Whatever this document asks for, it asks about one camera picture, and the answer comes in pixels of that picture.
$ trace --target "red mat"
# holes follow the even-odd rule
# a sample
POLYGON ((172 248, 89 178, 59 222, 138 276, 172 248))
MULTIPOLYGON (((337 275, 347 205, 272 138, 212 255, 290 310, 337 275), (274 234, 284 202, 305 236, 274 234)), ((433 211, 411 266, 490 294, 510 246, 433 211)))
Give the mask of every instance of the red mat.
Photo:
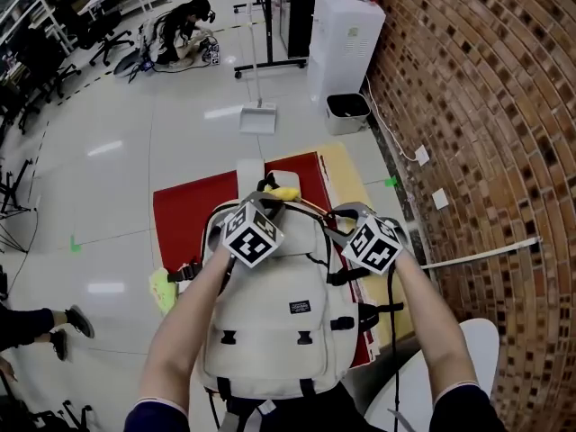
MULTIPOLYGON (((271 170, 298 174, 302 197, 324 210, 331 208, 316 152, 266 163, 265 172, 271 170)), ((200 261, 202 234, 208 216, 218 205, 236 198, 236 171, 154 192, 154 217, 164 268, 175 272, 183 263, 200 261)), ((353 366, 369 363, 363 336, 359 337, 358 343, 353 366)))

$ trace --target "brick wall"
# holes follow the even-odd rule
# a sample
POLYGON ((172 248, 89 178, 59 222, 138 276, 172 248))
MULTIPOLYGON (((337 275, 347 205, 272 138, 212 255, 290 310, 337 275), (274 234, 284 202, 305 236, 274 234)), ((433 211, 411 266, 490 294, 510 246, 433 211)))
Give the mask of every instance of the brick wall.
POLYGON ((576 429, 576 0, 379 0, 376 99, 408 153, 405 185, 459 319, 500 333, 492 399, 508 430, 576 429), (449 207, 432 193, 443 187, 449 207))

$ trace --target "hand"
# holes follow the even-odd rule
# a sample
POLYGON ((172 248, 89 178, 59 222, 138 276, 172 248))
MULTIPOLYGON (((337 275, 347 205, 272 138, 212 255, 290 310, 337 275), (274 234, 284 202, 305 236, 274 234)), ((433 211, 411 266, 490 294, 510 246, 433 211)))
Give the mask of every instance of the hand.
POLYGON ((0 371, 2 371, 2 373, 4 373, 4 376, 8 378, 8 381, 14 381, 16 383, 18 382, 16 380, 16 376, 14 376, 14 369, 12 368, 12 365, 7 360, 4 360, 1 356, 0 356, 0 371))

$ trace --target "black bin liner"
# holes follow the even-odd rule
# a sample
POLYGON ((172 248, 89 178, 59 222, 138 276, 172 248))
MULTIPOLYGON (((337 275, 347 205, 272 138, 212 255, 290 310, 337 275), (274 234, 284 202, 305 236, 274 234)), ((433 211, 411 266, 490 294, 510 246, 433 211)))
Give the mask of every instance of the black bin liner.
POLYGON ((370 113, 370 107, 361 94, 333 94, 328 96, 327 103, 336 117, 365 117, 370 113))

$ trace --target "sneaker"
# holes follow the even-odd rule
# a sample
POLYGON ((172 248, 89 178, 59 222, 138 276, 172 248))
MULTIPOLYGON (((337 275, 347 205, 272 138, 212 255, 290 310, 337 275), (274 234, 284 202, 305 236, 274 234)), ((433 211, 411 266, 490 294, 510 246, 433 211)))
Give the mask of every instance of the sneaker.
POLYGON ((62 362, 68 358, 67 336, 64 329, 50 333, 50 342, 54 346, 54 352, 56 352, 56 355, 62 362))
POLYGON ((70 309, 65 310, 64 313, 66 313, 68 323, 72 325, 76 331, 82 333, 87 338, 94 338, 94 328, 78 306, 72 306, 70 309))

